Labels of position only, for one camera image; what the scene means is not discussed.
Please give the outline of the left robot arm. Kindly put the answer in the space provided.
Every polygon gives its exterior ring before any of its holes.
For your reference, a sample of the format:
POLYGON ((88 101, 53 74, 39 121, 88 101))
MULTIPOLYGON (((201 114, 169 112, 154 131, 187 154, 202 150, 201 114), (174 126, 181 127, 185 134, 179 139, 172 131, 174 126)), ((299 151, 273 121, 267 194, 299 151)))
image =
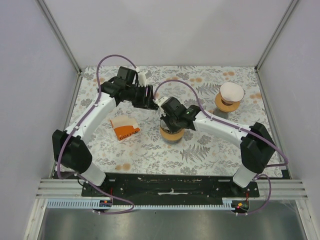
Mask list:
POLYGON ((87 147, 92 134, 121 102, 129 101, 139 109, 157 110, 153 86, 148 84, 151 72, 121 66, 117 75, 104 83, 98 83, 96 100, 86 112, 65 130, 56 130, 52 135, 53 153, 57 167, 64 166, 81 174, 93 183, 93 191, 103 197, 110 192, 106 174, 94 164, 87 147))

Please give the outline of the grey ribbed glass dripper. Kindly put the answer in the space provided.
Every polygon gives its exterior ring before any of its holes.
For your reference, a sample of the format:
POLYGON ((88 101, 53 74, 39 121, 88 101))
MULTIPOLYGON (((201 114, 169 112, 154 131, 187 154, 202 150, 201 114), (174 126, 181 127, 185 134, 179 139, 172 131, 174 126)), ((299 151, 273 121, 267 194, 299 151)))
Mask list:
POLYGON ((181 128, 181 127, 172 126, 172 125, 167 125, 166 122, 165 122, 163 119, 160 120, 160 128, 161 128, 165 133, 172 134, 172 135, 184 131, 184 129, 181 128))

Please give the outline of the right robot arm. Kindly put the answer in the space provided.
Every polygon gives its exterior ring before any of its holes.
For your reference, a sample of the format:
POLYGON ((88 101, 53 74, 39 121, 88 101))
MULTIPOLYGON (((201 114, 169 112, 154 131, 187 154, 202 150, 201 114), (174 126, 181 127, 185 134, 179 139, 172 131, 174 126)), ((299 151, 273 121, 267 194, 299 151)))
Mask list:
POLYGON ((241 165, 232 177, 229 191, 235 197, 242 196, 247 186, 261 174, 275 153, 270 146, 273 140, 266 127, 256 122, 252 126, 236 124, 227 119, 210 116, 197 105, 186 108, 174 97, 162 97, 155 103, 161 112, 161 121, 170 133, 193 130, 214 135, 240 149, 241 165))

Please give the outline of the wooden ring dripper holder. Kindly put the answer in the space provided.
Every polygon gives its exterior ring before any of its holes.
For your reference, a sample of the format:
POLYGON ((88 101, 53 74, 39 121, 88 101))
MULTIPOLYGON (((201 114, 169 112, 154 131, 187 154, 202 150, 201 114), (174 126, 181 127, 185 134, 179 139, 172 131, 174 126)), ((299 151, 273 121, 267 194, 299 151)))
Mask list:
POLYGON ((230 101, 226 101, 222 98, 222 95, 220 93, 218 93, 215 97, 215 105, 216 107, 225 113, 231 113, 236 111, 239 106, 240 106, 240 101, 236 101, 236 102, 230 102, 230 101))

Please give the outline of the orange coffee filter box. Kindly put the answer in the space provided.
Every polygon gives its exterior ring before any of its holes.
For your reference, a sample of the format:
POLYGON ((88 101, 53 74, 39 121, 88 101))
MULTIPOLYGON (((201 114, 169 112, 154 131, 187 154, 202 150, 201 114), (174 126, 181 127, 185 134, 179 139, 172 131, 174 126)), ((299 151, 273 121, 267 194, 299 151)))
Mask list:
POLYGON ((111 126, 119 141, 122 141, 136 133, 141 129, 134 118, 127 115, 119 115, 110 120, 111 126))

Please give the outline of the grey glass carafe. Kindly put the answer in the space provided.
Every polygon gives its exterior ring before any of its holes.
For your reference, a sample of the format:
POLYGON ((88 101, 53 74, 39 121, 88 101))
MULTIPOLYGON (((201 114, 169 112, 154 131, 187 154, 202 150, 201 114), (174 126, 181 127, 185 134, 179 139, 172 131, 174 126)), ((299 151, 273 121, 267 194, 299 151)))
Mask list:
POLYGON ((213 115, 214 115, 216 118, 221 118, 221 119, 228 120, 230 113, 229 113, 229 112, 225 112, 225 111, 221 111, 220 109, 217 108, 217 109, 215 109, 215 110, 213 111, 213 115))

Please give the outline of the white paper coffee filter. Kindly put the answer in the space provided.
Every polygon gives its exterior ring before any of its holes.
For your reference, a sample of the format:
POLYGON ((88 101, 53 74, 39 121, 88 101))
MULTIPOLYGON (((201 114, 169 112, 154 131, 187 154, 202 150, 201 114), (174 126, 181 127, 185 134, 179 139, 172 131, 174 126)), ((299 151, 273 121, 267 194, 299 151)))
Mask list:
POLYGON ((221 97, 228 102, 239 102, 245 95, 244 89, 234 82, 226 82, 222 84, 219 92, 221 97))

